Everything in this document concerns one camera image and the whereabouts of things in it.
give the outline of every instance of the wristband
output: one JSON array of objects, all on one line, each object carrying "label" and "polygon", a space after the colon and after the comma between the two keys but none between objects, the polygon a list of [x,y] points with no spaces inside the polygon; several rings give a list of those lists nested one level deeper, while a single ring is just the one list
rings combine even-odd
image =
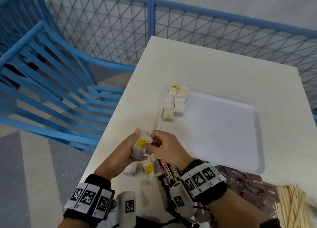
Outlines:
[{"label": "wristband", "polygon": [[95,174],[89,175],[66,202],[64,218],[78,219],[96,227],[107,219],[111,210],[114,190],[110,186],[108,179]]},{"label": "wristband", "polygon": [[226,178],[201,160],[194,160],[186,167],[182,181],[192,200],[206,205],[222,197],[228,188]]}]

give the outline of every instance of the person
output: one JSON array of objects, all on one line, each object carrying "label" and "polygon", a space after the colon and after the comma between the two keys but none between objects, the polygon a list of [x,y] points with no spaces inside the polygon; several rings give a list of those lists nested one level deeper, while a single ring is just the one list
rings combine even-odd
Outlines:
[{"label": "person", "polygon": [[[135,158],[130,157],[130,153],[132,146],[140,137],[140,133],[140,129],[136,129],[133,134],[122,141],[95,170],[94,174],[111,181],[121,174],[131,162],[137,161]],[[191,157],[186,152],[175,135],[155,130],[150,137],[153,139],[153,142],[143,146],[148,154],[157,154],[166,162],[175,165],[182,171],[197,161],[197,159]],[[268,215],[262,213],[230,189],[225,189],[224,193],[220,194],[220,197],[217,197],[217,199],[207,205],[211,213],[217,219],[219,226],[222,228],[280,227],[278,219],[271,219]],[[66,217],[58,228],[91,228],[91,226],[79,219]]]}]

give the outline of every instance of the black cable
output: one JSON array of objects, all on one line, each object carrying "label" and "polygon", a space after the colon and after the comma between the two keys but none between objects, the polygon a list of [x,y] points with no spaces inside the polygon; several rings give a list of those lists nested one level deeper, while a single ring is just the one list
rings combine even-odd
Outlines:
[{"label": "black cable", "polygon": [[206,207],[201,207],[201,206],[193,206],[194,208],[197,208],[197,209],[203,209],[203,210],[207,210],[207,211],[210,211],[208,208]]}]

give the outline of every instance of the white tray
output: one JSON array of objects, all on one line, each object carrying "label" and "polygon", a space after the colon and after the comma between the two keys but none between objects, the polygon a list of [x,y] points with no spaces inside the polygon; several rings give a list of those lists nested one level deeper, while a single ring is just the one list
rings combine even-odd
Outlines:
[{"label": "white tray", "polygon": [[190,91],[183,117],[160,121],[193,157],[253,174],[264,171],[258,112],[254,106]]}]

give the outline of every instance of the wall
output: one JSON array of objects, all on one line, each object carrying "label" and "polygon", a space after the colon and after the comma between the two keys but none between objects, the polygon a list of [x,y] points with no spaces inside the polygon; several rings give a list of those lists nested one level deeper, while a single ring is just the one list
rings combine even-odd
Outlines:
[{"label": "wall", "polygon": [[317,30],[317,0],[169,0]]}]

